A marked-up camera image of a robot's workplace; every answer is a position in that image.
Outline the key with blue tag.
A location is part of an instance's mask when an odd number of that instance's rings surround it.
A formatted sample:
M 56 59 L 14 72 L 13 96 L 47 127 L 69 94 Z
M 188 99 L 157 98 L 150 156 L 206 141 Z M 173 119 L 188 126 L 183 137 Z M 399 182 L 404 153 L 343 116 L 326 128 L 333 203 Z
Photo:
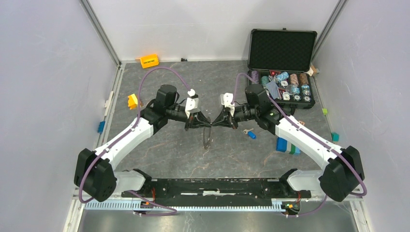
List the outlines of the key with blue tag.
M 256 134 L 253 132 L 253 129 L 243 130 L 244 134 L 246 134 L 251 139 L 256 139 Z

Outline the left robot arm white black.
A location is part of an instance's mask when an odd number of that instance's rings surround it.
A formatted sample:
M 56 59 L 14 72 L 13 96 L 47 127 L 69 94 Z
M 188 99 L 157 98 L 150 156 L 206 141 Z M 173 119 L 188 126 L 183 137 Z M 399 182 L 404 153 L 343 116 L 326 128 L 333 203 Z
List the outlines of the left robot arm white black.
M 117 172 L 119 163 L 141 142 L 155 135 L 169 120 L 183 122 L 185 129 L 210 127 L 211 122 L 199 109 L 199 97 L 195 90 L 188 91 L 185 105 L 178 103 L 175 86 L 162 85 L 146 107 L 132 123 L 112 140 L 102 146 L 83 149 L 77 158 L 74 184 L 79 193 L 86 192 L 99 202 L 114 193 L 134 190 L 140 197 L 148 196 L 152 184 L 141 171 Z

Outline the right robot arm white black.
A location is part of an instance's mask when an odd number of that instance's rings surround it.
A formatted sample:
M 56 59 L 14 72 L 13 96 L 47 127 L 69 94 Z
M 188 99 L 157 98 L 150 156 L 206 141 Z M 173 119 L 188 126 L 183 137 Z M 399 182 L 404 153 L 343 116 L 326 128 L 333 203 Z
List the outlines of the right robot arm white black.
M 341 202 L 348 195 L 367 195 L 361 156 L 355 147 L 343 148 L 320 137 L 285 112 L 260 84 L 247 86 L 245 94 L 247 101 L 241 105 L 235 103 L 236 93 L 221 94 L 222 111 L 212 125 L 237 129 L 240 122 L 254 120 L 260 128 L 295 145 L 319 166 L 318 170 L 288 171 L 279 184 L 283 196 L 292 197 L 301 190 L 319 191 Z

